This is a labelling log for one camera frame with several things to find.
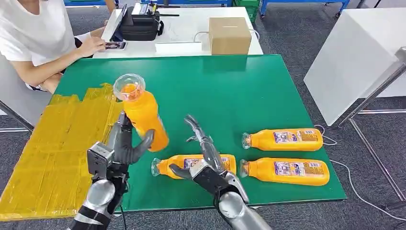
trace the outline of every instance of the blue shelf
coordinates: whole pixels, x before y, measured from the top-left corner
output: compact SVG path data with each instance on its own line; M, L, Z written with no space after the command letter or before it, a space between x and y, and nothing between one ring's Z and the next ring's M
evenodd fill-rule
M150 3L150 0L141 0L141 3ZM232 0L168 0L169 5L185 5L185 4L224 4L232 6ZM157 4L163 5L163 0L157 0Z
M65 6L105 6L104 0L99 1L69 1L64 0Z
M268 3L272 2L323 2L323 3L334 3L334 2L341 2L342 6L338 13L336 14L336 17L339 17L341 15L341 12L343 9L345 9L350 2L350 0L262 0L262 7L261 7L261 18L265 16L265 11L266 11L266 6Z

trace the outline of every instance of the black case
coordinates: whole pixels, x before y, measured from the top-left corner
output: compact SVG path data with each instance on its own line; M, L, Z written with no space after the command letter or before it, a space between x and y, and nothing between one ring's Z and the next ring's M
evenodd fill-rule
M127 41L152 41L157 35L161 35L164 23L159 16L153 15L154 20L137 20L132 17L131 12L134 6L129 7L120 25L120 32Z

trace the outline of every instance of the cardboard box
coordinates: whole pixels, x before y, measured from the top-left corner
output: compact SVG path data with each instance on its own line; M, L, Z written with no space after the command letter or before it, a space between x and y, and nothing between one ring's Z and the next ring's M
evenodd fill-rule
M248 54L251 33L245 18L210 18L209 40L213 55Z

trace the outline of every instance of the white cable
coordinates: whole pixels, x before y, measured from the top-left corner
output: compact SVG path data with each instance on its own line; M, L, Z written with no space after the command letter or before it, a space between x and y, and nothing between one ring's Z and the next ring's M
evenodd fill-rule
M337 142L335 141L335 140L333 140L333 139L331 139L331 138L329 138L329 137L327 137L327 136L324 136L324 127L323 126L321 126L321 125L315 125L315 127L320 127L321 129L322 129L322 131L321 131L321 136L324 138L324 139L329 139L330 141L332 141L333 143L324 143L323 142L323 144L325 144L325 145L337 145Z
M198 34L208 34L208 33L209 33L208 31L200 31L200 32L197 32L197 33L194 35L193 42L196 42L196 37L197 37Z
M259 33L258 33L258 31L256 31L256 30L250 30L250 31L253 31L253 32L256 34L257 39L259 40ZM197 33L194 35L193 42L196 42L196 37L197 37L198 34L208 34L208 33L209 33L208 31L200 31L200 32L197 32Z
M251 29L250 29L250 31L254 31L254 33L257 35L257 39L259 40L259 34L258 34L258 31L256 31L256 30L251 30Z
M390 213L386 212L385 210L383 210L383 209L381 209L381 208L379 208L379 207L377 207L377 206L375 206L375 205L369 203L368 201L362 199L362 198L360 197L360 195L358 195L357 191L356 191L355 188L354 188L354 185L352 184L350 169L349 169L345 164L343 164L343 163L340 163L340 162L338 162L338 161L333 161L333 160L330 160L330 161L331 161L331 162L334 162L334 163L337 163L337 164L339 164L339 165L342 165L342 166L344 166L344 167L346 167L346 169L347 169L347 171L348 171L348 179L350 180L350 185L351 185L351 187L352 187L352 190L354 191L355 195L357 195L357 197L358 197L360 200L362 200L362 201L365 202L366 204L368 204L368 205L370 205L370 206L376 208L377 210L379 210L379 211L381 211L381 212L387 214L388 216L390 216L390 217L392 217L392 218L394 218L394 219L406 221L406 219L392 216Z

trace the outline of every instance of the smartphone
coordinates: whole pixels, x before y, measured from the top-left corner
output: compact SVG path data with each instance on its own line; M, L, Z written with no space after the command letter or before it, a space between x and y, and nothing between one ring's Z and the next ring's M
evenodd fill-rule
M123 50L126 42L106 42L106 50Z

